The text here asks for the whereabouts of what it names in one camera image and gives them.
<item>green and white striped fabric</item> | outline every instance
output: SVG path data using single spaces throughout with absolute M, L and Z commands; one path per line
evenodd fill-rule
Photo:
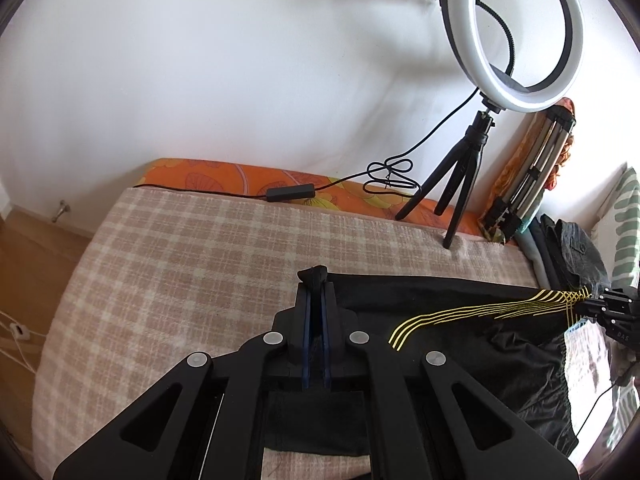
M 640 276 L 640 182 L 628 168 L 607 199 L 608 210 L 591 232 L 611 285 L 638 286 Z

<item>beige bedsheet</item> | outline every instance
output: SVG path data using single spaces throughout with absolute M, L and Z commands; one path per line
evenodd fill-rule
M 255 200 L 127 189 L 89 245 L 36 375 L 44 479 L 185 355 L 235 351 L 293 305 L 296 272 L 450 276 L 536 286 L 515 247 L 400 222 Z M 368 458 L 266 450 L 263 478 L 348 479 Z

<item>orange mattress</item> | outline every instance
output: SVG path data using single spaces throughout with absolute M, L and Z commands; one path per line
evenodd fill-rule
M 338 179 L 300 173 L 299 171 L 274 170 L 244 164 L 160 158 L 151 164 L 137 185 L 165 186 L 185 191 L 222 191 L 243 195 L 260 195 L 270 187 L 295 186 L 297 184 L 314 184 L 316 187 L 320 187 L 336 180 Z M 383 190 L 383 188 L 375 186 L 370 186 L 370 188 Z M 290 202 L 393 220 L 396 213 L 408 200 L 406 197 L 396 195 L 373 195 L 363 191 L 362 184 L 346 181 L 317 192 L 315 198 L 291 200 Z M 442 216 L 436 216 L 433 213 L 435 205 L 435 201 L 424 199 L 402 221 L 447 229 L 453 208 L 448 207 Z M 478 228 L 478 216 L 465 212 L 458 232 L 482 236 Z

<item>ring light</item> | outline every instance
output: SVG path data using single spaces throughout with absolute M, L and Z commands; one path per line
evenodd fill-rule
M 491 65 L 484 54 L 476 0 L 440 0 L 449 43 L 462 70 L 493 104 L 517 112 L 537 112 L 553 104 L 574 82 L 582 59 L 582 9 L 578 0 L 560 0 L 564 47 L 558 64 L 540 83 L 524 87 Z

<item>brown floor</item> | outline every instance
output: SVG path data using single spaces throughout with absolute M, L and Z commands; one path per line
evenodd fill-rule
M 71 273 L 90 239 L 13 211 L 0 219 L 0 310 L 46 334 Z M 9 320 L 0 315 L 5 325 Z M 0 348 L 16 356 L 12 338 L 0 328 Z M 31 336 L 25 357 L 37 368 L 43 339 Z M 0 420 L 18 446 L 31 452 L 34 375 L 0 354 Z

